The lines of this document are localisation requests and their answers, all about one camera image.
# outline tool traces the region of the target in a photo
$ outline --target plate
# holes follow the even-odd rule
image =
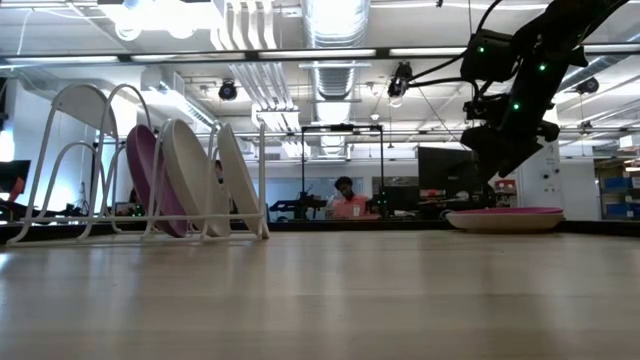
[[[447,214],[458,229],[480,232],[536,232],[556,227],[564,215],[558,208],[496,208]]]
[[[173,120],[167,126],[163,136],[162,153],[171,185],[187,215],[229,214],[229,202],[218,184],[214,164],[207,158],[202,144],[187,123]],[[206,183],[209,165],[211,180]],[[209,211],[206,209],[207,187],[211,205]],[[204,227],[204,222],[192,221],[199,229]],[[211,219],[208,223],[209,236],[229,236],[229,219]]]
[[[258,196],[253,187],[249,169],[238,147],[236,136],[231,126],[226,124],[218,132],[218,148],[220,161],[224,169],[224,183],[229,188],[231,197],[238,207],[240,214],[257,214]],[[262,226],[262,237],[269,238],[269,227],[264,219],[243,219],[251,232],[258,234]]]
[[[127,161],[129,172],[133,180],[133,187],[138,193],[145,213],[149,212],[149,197],[151,196],[151,179],[153,175],[153,153],[156,146],[156,137],[145,125],[137,125],[127,136]],[[158,156],[158,169],[156,175],[156,204],[160,201],[160,215],[185,215],[178,198],[176,197],[167,173],[164,168],[162,153]],[[186,220],[157,221],[155,225],[165,233],[173,237],[184,237],[187,234],[188,222]]]

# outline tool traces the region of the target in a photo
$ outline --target white plate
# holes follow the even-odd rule
[[[218,148],[220,151],[220,161],[224,169],[224,184],[229,188],[231,197],[238,207],[240,214],[257,214],[258,196],[253,188],[249,169],[242,157],[236,136],[229,124],[222,127],[218,132]],[[266,221],[260,219],[243,219],[249,230],[258,234],[260,224],[262,224],[262,237],[269,237],[269,228]]]
[[[229,202],[218,184],[211,163],[209,195],[211,209],[206,209],[207,165],[210,160],[189,125],[182,120],[174,120],[165,130],[162,153],[171,186],[187,215],[229,214]],[[204,220],[194,220],[193,224],[202,229]],[[209,220],[207,233],[210,236],[229,236],[229,219]]]
[[[564,220],[563,214],[447,214],[458,229],[492,232],[551,230]]]

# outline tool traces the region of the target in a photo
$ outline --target pink shirt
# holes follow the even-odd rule
[[[333,217],[351,218],[368,215],[366,196],[355,195],[353,199],[336,200],[333,202]]]

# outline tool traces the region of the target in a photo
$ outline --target white wire dish rack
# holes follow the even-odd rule
[[[260,226],[256,233],[249,233],[243,231],[232,231],[229,236],[226,237],[215,237],[209,236],[207,234],[207,222],[211,220],[224,219],[226,221],[231,219],[243,219],[245,221],[248,220],[258,220],[260,222],[264,222],[266,224],[266,186],[265,186],[265,126],[264,123],[260,124],[260,145],[259,145],[259,191],[258,191],[258,203],[257,208],[259,209],[258,213],[249,214],[249,213],[240,213],[240,214],[204,214],[204,215],[160,215],[160,208],[162,207],[162,196],[158,196],[156,194],[158,186],[156,186],[157,172],[158,172],[158,159],[161,149],[161,144],[163,141],[163,137],[166,135],[166,129],[170,122],[165,122],[162,126],[161,131],[158,134],[158,138],[155,145],[154,151],[154,160],[153,160],[153,171],[151,181],[151,192],[149,199],[149,206],[147,207],[146,215],[140,217],[128,217],[128,216],[115,216],[115,206],[112,206],[112,212],[107,210],[107,198],[109,195],[109,189],[111,190],[111,201],[112,205],[115,205],[116,200],[116,184],[117,184],[117,168],[118,168],[118,157],[120,153],[126,149],[126,143],[124,144],[116,144],[116,150],[114,152],[113,157],[111,158],[109,171],[107,176],[104,176],[104,167],[102,166],[103,147],[105,135],[118,139],[118,129],[116,126],[116,119],[113,109],[111,108],[111,102],[113,101],[116,94],[124,89],[128,88],[132,90],[140,99],[142,107],[144,109],[147,125],[151,129],[151,119],[149,117],[149,110],[147,108],[147,104],[144,101],[144,98],[140,94],[140,92],[133,86],[128,84],[121,84],[117,86],[107,97],[102,91],[96,88],[93,85],[89,84],[71,84],[64,88],[58,95],[53,99],[51,104],[51,111],[49,112],[49,118],[47,119],[44,136],[42,139],[42,146],[40,148],[40,154],[38,157],[38,162],[35,169],[35,175],[31,185],[31,192],[29,194],[29,204],[27,206],[27,212],[25,217],[22,219],[23,226],[18,235],[9,239],[7,242],[7,246],[9,247],[32,247],[32,246],[61,246],[61,245],[94,245],[94,244],[146,244],[146,243],[184,243],[191,244],[196,242],[210,242],[210,241],[224,241],[224,240],[263,240],[268,237],[268,229],[266,229],[266,225]],[[44,197],[44,202],[42,204],[42,209],[38,216],[32,216],[34,210],[34,203],[36,199],[36,192],[38,189],[38,184],[41,180],[42,176],[42,167],[44,164],[45,155],[47,152],[47,144],[49,141],[49,136],[51,134],[52,123],[54,120],[54,116],[56,113],[64,112],[71,117],[74,117],[87,125],[98,130],[98,146],[94,147],[93,144],[89,144],[84,141],[75,141],[67,144],[62,148],[60,153],[58,154],[51,176],[49,178],[49,184],[47,188],[47,192]],[[218,148],[214,148],[214,136],[217,133],[217,127],[212,127],[210,136],[209,136],[209,146],[207,151],[208,156],[208,166],[212,167],[213,159],[216,159]],[[72,148],[77,146],[84,146],[91,151],[91,154],[94,156],[94,168],[93,171],[95,174],[100,171],[101,176],[94,176],[93,182],[91,184],[91,196],[89,199],[89,215],[88,216],[80,216],[80,217],[65,217],[65,218],[57,218],[57,217],[45,217],[45,213],[47,211],[47,207],[49,205],[49,200],[51,198],[51,194],[53,192],[53,188],[56,181],[56,176],[58,175],[58,170],[60,167],[60,163],[64,158],[64,155]],[[209,168],[207,171],[207,175],[205,176],[204,181],[209,183],[210,181],[217,181],[217,179],[211,178],[212,169]],[[93,209],[95,209],[96,198],[97,198],[97,190],[98,190],[98,179],[102,179],[102,193],[104,196],[102,197],[102,202],[100,204],[100,211],[97,214],[94,214]],[[210,197],[206,197],[206,209],[211,208]],[[22,241],[29,229],[35,223],[42,222],[55,222],[55,221],[65,221],[65,222],[78,222],[84,223],[85,228],[80,236],[74,239],[66,239],[66,240],[53,240],[53,241]],[[161,233],[159,230],[155,229],[154,223],[156,221],[171,221],[171,220],[187,220],[189,222],[189,230],[187,235],[181,238],[173,238],[168,235]],[[191,222],[204,220],[205,226],[202,227],[201,230],[196,229]],[[118,227],[118,223],[122,222],[133,222],[140,221],[146,222],[146,229],[144,231],[123,231]],[[94,224],[98,222],[109,222],[111,223],[111,227],[113,228],[114,235],[111,236],[99,236],[95,238],[89,237],[91,233],[91,229]]]

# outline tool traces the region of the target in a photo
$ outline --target table surface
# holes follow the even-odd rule
[[[0,252],[2,359],[638,359],[640,242],[272,233]]]

